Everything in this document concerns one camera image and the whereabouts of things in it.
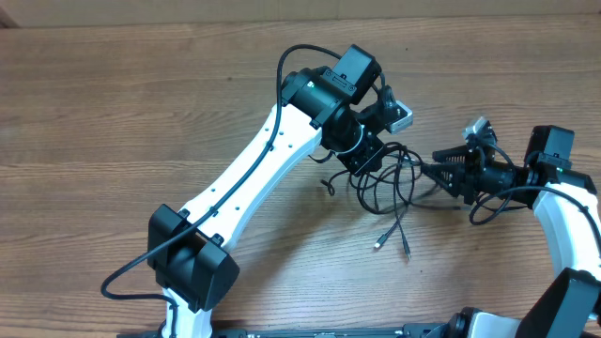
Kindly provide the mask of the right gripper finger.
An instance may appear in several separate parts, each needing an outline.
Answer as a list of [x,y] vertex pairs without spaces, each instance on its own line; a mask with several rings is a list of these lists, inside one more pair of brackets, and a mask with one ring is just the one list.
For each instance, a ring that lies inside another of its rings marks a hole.
[[431,178],[446,192],[458,192],[455,178],[457,171],[457,164],[439,163],[423,164],[421,166],[421,172]]
[[434,151],[432,160],[434,162],[464,162],[467,155],[468,148],[466,146],[457,146]]

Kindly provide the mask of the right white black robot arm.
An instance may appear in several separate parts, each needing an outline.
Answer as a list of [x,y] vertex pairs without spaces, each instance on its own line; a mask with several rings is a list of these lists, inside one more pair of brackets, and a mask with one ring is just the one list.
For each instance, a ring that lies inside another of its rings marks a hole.
[[530,209],[546,236],[554,281],[521,319],[466,307],[432,337],[586,337],[600,319],[600,218],[590,176],[572,168],[573,131],[553,125],[532,129],[522,164],[499,147],[490,123],[467,126],[463,146],[433,153],[423,173],[474,211],[493,198]]

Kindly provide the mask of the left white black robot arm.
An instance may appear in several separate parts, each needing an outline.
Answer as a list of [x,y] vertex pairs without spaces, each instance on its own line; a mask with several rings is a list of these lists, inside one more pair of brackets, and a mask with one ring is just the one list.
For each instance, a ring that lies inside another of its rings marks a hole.
[[276,71],[276,102],[249,145],[203,192],[148,221],[147,251],[110,276],[146,262],[166,304],[159,337],[209,337],[212,310],[239,276],[231,256],[245,226],[279,182],[322,146],[353,175],[376,171],[383,144],[380,110],[356,113],[382,70],[356,45],[334,67]]

